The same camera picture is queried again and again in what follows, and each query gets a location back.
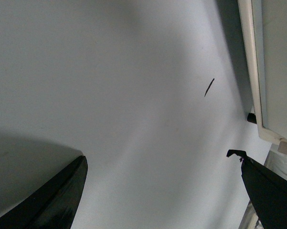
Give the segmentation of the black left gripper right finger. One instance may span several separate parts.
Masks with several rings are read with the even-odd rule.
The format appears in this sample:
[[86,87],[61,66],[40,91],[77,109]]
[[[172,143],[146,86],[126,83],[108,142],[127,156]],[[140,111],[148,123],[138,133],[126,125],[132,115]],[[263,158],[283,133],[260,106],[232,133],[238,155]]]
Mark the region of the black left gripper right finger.
[[227,157],[240,157],[242,179],[251,203],[265,229],[287,229],[287,180],[250,158],[245,151],[229,149]]

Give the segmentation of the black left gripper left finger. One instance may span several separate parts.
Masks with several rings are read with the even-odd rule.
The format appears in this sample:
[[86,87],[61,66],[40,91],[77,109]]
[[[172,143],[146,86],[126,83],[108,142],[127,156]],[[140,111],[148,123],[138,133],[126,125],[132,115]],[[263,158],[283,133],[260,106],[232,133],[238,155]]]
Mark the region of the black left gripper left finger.
[[23,202],[0,217],[0,229],[69,229],[87,176],[79,156]]

